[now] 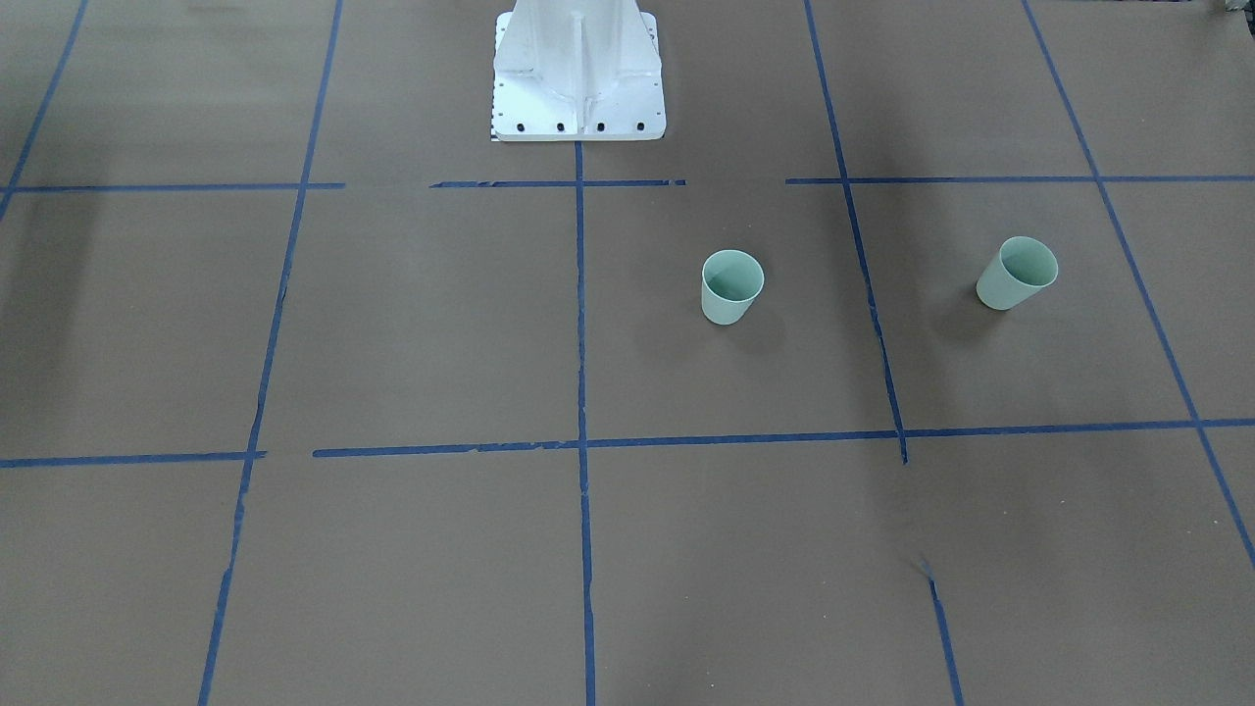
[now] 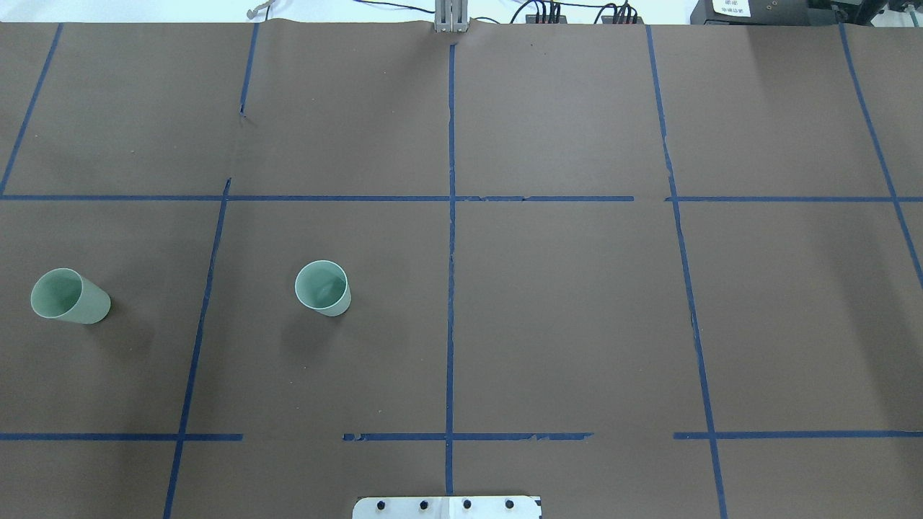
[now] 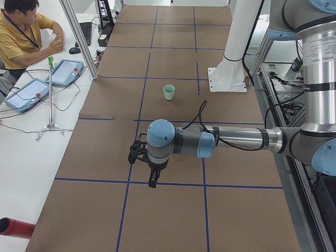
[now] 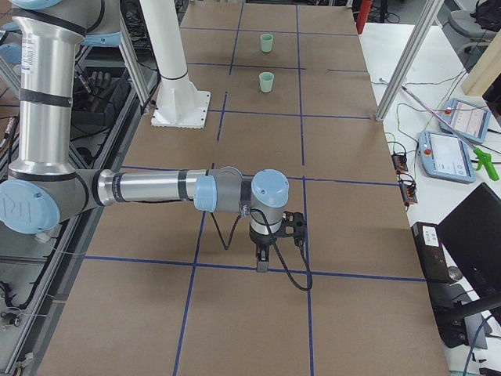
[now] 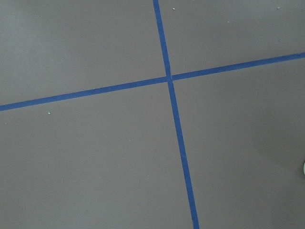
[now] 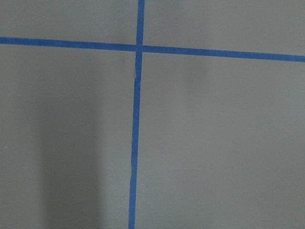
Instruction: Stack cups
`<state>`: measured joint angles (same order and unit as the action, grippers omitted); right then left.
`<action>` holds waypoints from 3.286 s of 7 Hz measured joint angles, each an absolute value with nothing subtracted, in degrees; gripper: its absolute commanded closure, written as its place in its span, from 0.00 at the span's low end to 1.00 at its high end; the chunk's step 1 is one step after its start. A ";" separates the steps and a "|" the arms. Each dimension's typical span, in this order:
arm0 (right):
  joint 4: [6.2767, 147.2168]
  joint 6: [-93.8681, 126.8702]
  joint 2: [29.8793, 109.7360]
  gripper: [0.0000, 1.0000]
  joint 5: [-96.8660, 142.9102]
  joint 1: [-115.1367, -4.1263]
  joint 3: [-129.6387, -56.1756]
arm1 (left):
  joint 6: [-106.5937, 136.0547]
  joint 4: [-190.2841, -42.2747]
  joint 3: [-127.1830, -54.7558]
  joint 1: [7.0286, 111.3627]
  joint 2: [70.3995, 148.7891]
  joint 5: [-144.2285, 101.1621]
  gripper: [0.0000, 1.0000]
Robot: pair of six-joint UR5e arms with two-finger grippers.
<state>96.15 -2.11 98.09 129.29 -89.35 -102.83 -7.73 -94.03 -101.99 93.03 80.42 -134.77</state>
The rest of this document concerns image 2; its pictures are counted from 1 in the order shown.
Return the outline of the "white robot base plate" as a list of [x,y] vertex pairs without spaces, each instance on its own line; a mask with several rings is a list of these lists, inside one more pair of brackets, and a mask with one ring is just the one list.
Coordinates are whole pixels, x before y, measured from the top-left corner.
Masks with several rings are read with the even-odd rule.
[[527,495],[368,497],[353,518],[542,518],[541,498]]

